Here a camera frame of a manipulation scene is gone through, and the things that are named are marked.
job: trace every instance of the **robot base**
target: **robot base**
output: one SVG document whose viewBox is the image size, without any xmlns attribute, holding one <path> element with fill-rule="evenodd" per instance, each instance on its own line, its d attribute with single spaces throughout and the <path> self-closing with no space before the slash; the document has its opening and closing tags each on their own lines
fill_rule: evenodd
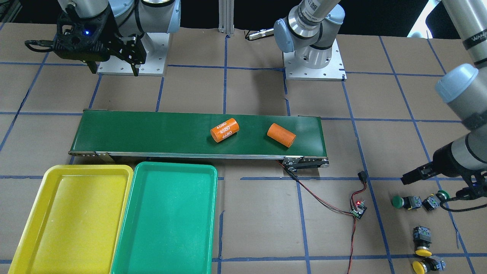
<svg viewBox="0 0 487 274">
<path fill-rule="evenodd" d="M 333 42 L 333 56 L 328 65 L 321 69 L 305 67 L 295 60 L 294 52 L 283 53 L 286 79 L 315 81 L 344 81 L 347 79 L 337 40 Z"/>
<path fill-rule="evenodd" d="M 166 67 L 169 49 L 168 33 L 146 33 L 142 43 L 147 51 L 146 63 L 140 65 L 140 76 L 162 76 Z M 110 60 L 101 62 L 98 67 L 99 74 L 106 75 L 132 75 L 128 63 L 112 56 Z"/>
</svg>

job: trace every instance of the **orange cylinder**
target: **orange cylinder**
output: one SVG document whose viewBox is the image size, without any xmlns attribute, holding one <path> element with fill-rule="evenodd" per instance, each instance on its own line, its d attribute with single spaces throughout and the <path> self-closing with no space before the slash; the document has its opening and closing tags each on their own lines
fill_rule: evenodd
<svg viewBox="0 0 487 274">
<path fill-rule="evenodd" d="M 234 118 L 230 118 L 227 121 L 217 125 L 210 130 L 211 136 L 215 142 L 219 143 L 226 138 L 234 135 L 240 130 L 239 124 Z"/>
<path fill-rule="evenodd" d="M 296 139 L 296 134 L 288 131 L 287 129 L 273 123 L 269 130 L 267 131 L 267 136 L 273 138 L 277 142 L 285 145 L 286 147 L 291 147 Z"/>
</svg>

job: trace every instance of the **yellow push button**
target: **yellow push button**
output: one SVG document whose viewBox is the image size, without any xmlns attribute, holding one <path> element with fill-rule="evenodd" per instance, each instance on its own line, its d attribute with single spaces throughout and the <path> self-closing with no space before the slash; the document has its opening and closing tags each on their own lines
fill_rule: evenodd
<svg viewBox="0 0 487 274">
<path fill-rule="evenodd" d="M 425 268 L 420 262 L 412 263 L 412 268 L 414 269 L 414 272 L 416 272 L 416 274 L 425 274 Z"/>
<path fill-rule="evenodd" d="M 419 255 L 421 257 L 429 257 L 432 255 L 432 253 L 426 249 L 418 249 L 414 253 L 416 253 L 416 255 Z"/>
</svg>

